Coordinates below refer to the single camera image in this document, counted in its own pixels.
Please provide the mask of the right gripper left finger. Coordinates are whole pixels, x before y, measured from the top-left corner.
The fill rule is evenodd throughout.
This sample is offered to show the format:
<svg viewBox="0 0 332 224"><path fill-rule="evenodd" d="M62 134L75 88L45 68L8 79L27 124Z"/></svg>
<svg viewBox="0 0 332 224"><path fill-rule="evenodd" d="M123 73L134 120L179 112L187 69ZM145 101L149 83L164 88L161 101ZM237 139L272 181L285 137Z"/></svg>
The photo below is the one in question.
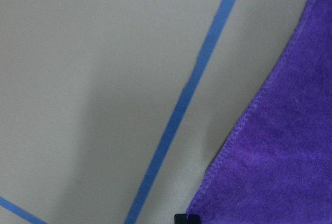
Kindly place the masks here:
<svg viewBox="0 0 332 224"><path fill-rule="evenodd" d="M186 214L175 214L174 215L174 223L175 224L186 224L187 223L187 215Z"/></svg>

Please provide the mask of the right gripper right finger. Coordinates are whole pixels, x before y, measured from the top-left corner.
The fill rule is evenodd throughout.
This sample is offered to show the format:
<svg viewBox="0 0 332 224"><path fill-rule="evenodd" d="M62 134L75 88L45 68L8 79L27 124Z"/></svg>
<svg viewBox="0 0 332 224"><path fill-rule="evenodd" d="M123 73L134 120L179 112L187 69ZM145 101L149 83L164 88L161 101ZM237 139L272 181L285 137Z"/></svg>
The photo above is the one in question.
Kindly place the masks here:
<svg viewBox="0 0 332 224"><path fill-rule="evenodd" d="M188 215L187 223L188 224L200 224L200 216L199 215L193 215L193 214Z"/></svg>

